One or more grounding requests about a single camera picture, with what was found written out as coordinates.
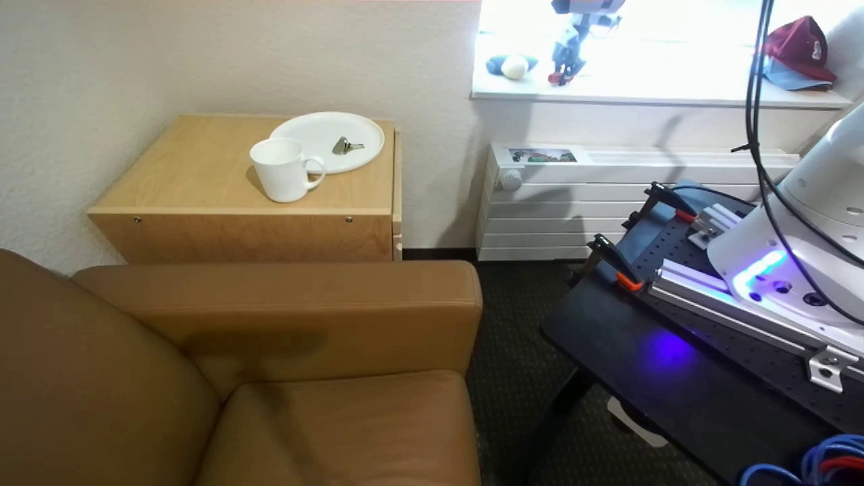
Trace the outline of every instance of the red object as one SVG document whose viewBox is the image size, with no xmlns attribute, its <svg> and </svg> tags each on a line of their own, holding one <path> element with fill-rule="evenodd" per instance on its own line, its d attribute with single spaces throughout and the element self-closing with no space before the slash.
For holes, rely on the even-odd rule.
<svg viewBox="0 0 864 486">
<path fill-rule="evenodd" d="M 617 282 L 617 289 L 624 289 L 625 293 L 640 293 L 643 292 L 643 281 L 632 281 L 630 274 L 624 274 L 624 273 L 615 273 L 615 282 Z"/>
<path fill-rule="evenodd" d="M 689 213 L 689 209 L 675 209 L 675 219 L 679 219 L 682 223 L 694 223 L 696 221 L 696 215 Z"/>
<path fill-rule="evenodd" d="M 832 455 L 820 462 L 820 469 L 856 469 L 864 471 L 864 459 L 860 455 Z"/>
<path fill-rule="evenodd" d="M 549 84 L 550 84 L 550 85 L 565 85 L 561 77 L 565 77 L 561 72 L 550 72 L 550 76 L 549 76 Z"/>
<path fill-rule="evenodd" d="M 813 16 L 798 16 L 771 28 L 766 35 L 763 53 L 806 77 L 837 80 L 837 76 L 827 68 L 829 39 Z"/>
</svg>

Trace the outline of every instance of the white mug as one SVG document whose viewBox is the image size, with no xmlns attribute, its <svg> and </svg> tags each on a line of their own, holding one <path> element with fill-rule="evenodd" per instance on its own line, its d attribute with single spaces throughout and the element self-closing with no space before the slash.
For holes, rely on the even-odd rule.
<svg viewBox="0 0 864 486">
<path fill-rule="evenodd" d="M 320 155 L 306 155 L 303 142 L 293 136 L 265 136 L 250 145 L 249 158 L 265 185 L 265 194 L 276 203 L 303 200 L 327 178 Z"/>
</svg>

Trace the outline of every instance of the white wall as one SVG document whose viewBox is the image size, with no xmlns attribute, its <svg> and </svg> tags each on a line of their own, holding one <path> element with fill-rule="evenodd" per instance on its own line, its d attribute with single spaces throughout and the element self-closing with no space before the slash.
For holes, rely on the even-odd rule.
<svg viewBox="0 0 864 486">
<path fill-rule="evenodd" d="M 476 239 L 492 136 L 729 147 L 732 108 L 472 103 L 480 0 L 0 0 L 0 246 L 117 261 L 87 204 L 172 112 L 357 109 L 405 150 L 405 246 Z M 798 147 L 832 112 L 766 112 Z"/>
<path fill-rule="evenodd" d="M 84 207 L 168 119 L 134 3 L 0 3 L 0 246 L 56 269 L 114 261 Z"/>
</svg>

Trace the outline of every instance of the brown leather armchair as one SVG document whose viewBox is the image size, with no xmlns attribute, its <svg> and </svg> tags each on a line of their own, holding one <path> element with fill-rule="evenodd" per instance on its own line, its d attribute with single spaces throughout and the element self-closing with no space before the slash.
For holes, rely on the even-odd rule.
<svg viewBox="0 0 864 486">
<path fill-rule="evenodd" d="M 480 483 L 468 261 L 117 265 L 0 250 L 0 483 Z"/>
</svg>

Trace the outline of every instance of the armchair backrest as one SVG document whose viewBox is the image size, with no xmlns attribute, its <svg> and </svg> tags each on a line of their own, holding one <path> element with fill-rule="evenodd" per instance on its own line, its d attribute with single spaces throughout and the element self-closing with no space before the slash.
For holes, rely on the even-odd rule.
<svg viewBox="0 0 864 486">
<path fill-rule="evenodd" d="M 0 250 L 0 483 L 192 483 L 216 412 L 168 340 Z"/>
</svg>

